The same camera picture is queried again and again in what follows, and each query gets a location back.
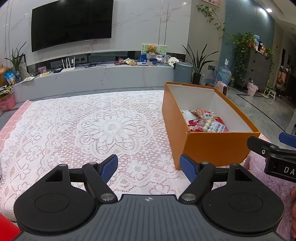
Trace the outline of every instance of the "human hand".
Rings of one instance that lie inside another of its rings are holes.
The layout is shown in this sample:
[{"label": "human hand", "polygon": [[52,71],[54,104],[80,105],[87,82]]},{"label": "human hand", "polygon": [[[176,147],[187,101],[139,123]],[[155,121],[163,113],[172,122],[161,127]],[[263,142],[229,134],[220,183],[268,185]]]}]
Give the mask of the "human hand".
[{"label": "human hand", "polygon": [[[296,188],[293,189],[293,191],[291,193],[291,197],[293,199],[296,198]],[[291,214],[292,214],[292,217],[293,217],[291,235],[292,235],[293,238],[296,238],[296,202],[294,202],[293,205],[292,205]]]}]

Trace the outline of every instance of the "purple fur fabric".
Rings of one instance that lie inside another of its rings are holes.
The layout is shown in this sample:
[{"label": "purple fur fabric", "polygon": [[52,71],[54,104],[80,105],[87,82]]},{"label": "purple fur fabric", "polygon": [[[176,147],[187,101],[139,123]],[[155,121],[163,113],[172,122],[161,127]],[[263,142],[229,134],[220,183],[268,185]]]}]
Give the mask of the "purple fur fabric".
[{"label": "purple fur fabric", "polygon": [[291,198],[291,192],[295,187],[295,183],[266,175],[264,173],[265,158],[252,151],[248,155],[244,167],[281,198],[285,212],[276,232],[287,241],[294,240],[290,235],[290,230],[292,220],[291,209],[294,203],[294,200]]}]

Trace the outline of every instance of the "floral lace pattern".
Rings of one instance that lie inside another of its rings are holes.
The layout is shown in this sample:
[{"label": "floral lace pattern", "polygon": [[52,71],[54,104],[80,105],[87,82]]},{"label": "floral lace pattern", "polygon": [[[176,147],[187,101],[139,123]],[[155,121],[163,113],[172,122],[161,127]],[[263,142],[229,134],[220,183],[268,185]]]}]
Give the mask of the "floral lace pattern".
[{"label": "floral lace pattern", "polygon": [[162,100],[163,91],[131,91],[31,103],[0,153],[0,213],[15,220],[17,197],[58,164],[80,168],[111,154],[118,169],[108,185],[118,198],[179,196],[189,181],[174,167]]}]

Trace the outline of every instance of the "cardboard box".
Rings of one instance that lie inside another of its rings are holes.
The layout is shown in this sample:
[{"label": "cardboard box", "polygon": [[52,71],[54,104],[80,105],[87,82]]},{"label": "cardboard box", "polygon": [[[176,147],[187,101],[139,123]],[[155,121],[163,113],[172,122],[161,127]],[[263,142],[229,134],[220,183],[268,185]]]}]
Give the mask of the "cardboard box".
[{"label": "cardboard box", "polygon": [[[196,109],[214,112],[229,132],[191,132],[181,110]],[[177,170],[181,154],[217,167],[241,163],[250,152],[247,139],[260,135],[239,108],[212,87],[166,82],[162,111]]]}]

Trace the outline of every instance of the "black tv screen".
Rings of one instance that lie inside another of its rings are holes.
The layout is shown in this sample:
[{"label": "black tv screen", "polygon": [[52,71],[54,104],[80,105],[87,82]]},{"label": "black tv screen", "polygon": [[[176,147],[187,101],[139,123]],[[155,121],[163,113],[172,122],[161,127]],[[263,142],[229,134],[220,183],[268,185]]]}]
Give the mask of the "black tv screen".
[{"label": "black tv screen", "polygon": [[59,0],[32,10],[32,52],[89,39],[111,38],[113,0]]}]

